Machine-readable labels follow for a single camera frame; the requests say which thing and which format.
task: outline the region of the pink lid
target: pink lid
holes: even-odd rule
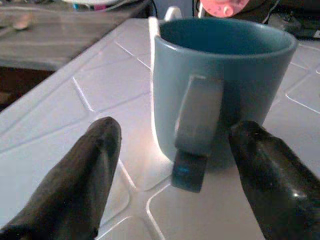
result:
[[[227,18],[239,13],[250,0],[200,0],[212,16]]]

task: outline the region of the white tile countertop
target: white tile countertop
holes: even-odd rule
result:
[[[262,240],[233,159],[200,193],[170,185],[151,131],[148,22],[129,19],[0,114],[0,228],[96,119],[122,128],[100,240]],[[301,41],[264,127],[320,177],[320,42]]]

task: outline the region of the tile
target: tile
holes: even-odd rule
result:
[[[319,40],[300,40],[299,44],[302,46],[306,46],[306,47],[320,50],[320,41]]]
[[[138,217],[128,217],[98,240],[152,240],[145,223]]]
[[[0,154],[0,228],[27,203],[48,171],[85,133],[89,122]]]
[[[168,240],[264,240],[235,165],[207,171],[200,193],[169,185],[152,197],[149,210]]]
[[[150,54],[144,54],[137,57],[139,61],[143,62],[148,68],[151,67],[151,56]]]
[[[290,99],[320,113],[320,75],[309,75],[301,84],[289,93]]]
[[[289,99],[270,111],[263,126],[283,139],[301,161],[320,178],[320,115]]]
[[[150,53],[149,32],[137,24],[128,27],[115,39],[115,42],[134,56]]]
[[[156,144],[151,128],[151,96],[143,95],[104,112],[122,131],[120,159],[138,191],[146,191],[171,175],[173,164]]]
[[[69,80],[0,135],[0,152],[74,124],[87,115],[74,83]]]
[[[293,85],[301,81],[307,74],[308,71],[304,68],[301,68],[293,64],[289,64],[279,88],[283,92],[286,92]]]
[[[121,167],[118,164],[115,169],[112,186],[100,221],[100,226],[122,212],[128,206],[129,201],[129,191],[123,182]]]
[[[79,72],[74,78],[95,111],[150,91],[150,70],[135,58]]]
[[[112,41],[90,59],[89,62],[81,68],[81,71],[118,63],[130,57],[131,55],[128,52]]]
[[[299,45],[296,49],[291,62],[305,69],[312,69],[319,64],[320,50]]]

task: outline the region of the countertop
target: countertop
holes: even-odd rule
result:
[[[320,42],[300,41],[264,127],[320,177]],[[129,19],[0,114],[0,227],[96,119],[122,146],[99,240],[262,240],[232,158],[207,164],[200,193],[171,186],[151,128],[148,22]]]
[[[56,71],[149,4],[141,0],[108,12],[75,11],[62,1],[1,6],[0,26],[26,12],[33,18],[27,29],[0,36],[0,66]]]

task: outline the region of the white surface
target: white surface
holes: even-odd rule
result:
[[[101,240],[262,240],[232,159],[199,194],[170,186],[151,131],[148,22],[130,19],[0,114],[0,227],[95,119],[122,127]],[[320,42],[301,42],[264,126],[320,177]]]

